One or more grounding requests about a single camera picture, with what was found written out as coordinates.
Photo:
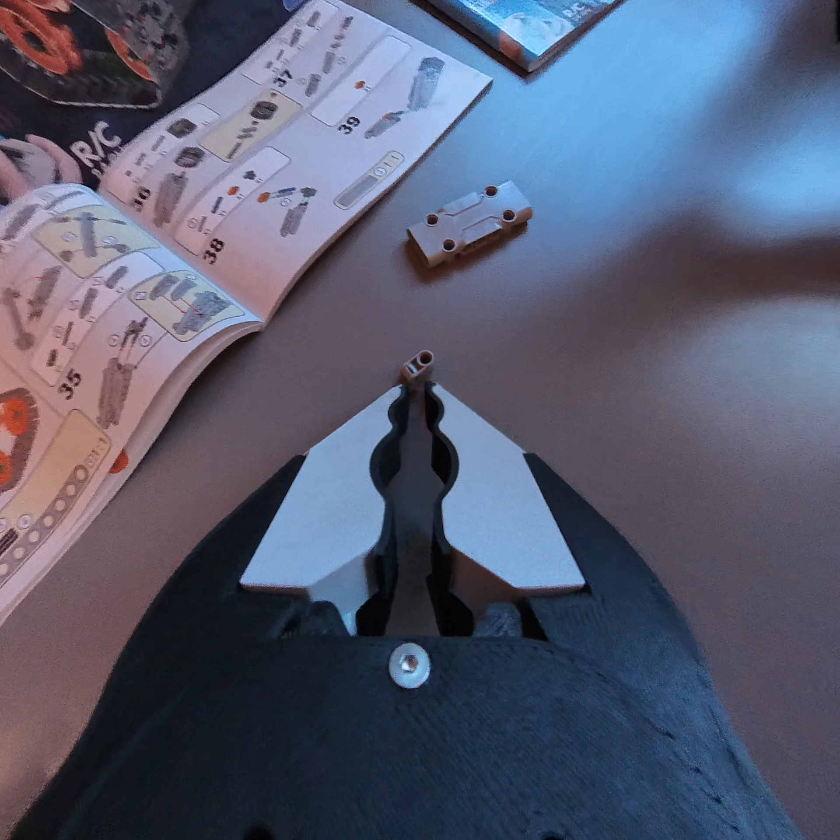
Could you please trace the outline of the robot kit box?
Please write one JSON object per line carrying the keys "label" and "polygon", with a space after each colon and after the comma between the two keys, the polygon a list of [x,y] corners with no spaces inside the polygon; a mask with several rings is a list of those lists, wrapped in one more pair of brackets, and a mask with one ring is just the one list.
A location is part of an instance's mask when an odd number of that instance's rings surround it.
{"label": "robot kit box", "polygon": [[210,88],[295,2],[2,2],[2,205],[92,189],[154,122]]}

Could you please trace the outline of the grey desk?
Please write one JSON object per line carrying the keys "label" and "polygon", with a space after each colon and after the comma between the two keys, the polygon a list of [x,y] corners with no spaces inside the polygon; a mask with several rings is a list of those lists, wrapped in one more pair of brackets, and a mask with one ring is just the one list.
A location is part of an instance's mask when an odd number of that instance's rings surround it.
{"label": "grey desk", "polygon": [[[625,2],[530,76],[424,2],[355,5],[492,87],[2,626],[2,838],[180,562],[419,350],[644,556],[766,781],[838,838],[835,3]],[[505,181],[532,218],[427,267],[407,228]]]}

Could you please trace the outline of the open instruction booklet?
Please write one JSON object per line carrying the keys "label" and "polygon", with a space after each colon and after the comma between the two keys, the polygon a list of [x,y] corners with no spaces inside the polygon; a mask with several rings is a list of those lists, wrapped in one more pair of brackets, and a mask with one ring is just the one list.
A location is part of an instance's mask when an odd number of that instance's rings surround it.
{"label": "open instruction booklet", "polygon": [[482,99],[491,78],[348,2],[295,2],[97,189],[2,205],[2,622],[195,379]]}

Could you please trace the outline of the grey panel plate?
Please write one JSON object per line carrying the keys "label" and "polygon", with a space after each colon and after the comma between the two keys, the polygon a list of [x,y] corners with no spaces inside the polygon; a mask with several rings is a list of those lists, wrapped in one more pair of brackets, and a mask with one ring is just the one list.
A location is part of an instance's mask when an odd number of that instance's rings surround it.
{"label": "grey panel plate", "polygon": [[530,201],[512,181],[505,181],[442,205],[406,234],[427,267],[435,268],[509,236],[532,215]]}

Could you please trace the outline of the small blue booklet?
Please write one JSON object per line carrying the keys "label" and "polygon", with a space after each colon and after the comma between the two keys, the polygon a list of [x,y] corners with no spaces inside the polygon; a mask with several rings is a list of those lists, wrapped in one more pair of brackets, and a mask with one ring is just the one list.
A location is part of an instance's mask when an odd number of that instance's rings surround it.
{"label": "small blue booklet", "polygon": [[431,1],[521,69],[541,68],[600,23],[620,1]]}

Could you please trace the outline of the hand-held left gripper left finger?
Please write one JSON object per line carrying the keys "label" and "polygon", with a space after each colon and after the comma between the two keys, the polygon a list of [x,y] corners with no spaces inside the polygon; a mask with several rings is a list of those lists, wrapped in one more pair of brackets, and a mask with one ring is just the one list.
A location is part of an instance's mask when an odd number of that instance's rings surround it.
{"label": "hand-held left gripper left finger", "polygon": [[244,589],[329,602],[358,633],[359,610],[389,587],[385,489],[407,410],[408,389],[394,386],[309,449],[239,579]]}

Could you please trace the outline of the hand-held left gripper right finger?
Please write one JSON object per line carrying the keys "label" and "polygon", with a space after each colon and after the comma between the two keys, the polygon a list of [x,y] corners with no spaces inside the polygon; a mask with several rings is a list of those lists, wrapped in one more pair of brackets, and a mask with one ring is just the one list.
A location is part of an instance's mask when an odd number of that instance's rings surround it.
{"label": "hand-held left gripper right finger", "polygon": [[522,620],[531,597],[582,592],[585,578],[530,455],[439,384],[424,388],[434,504],[427,587],[443,636]]}

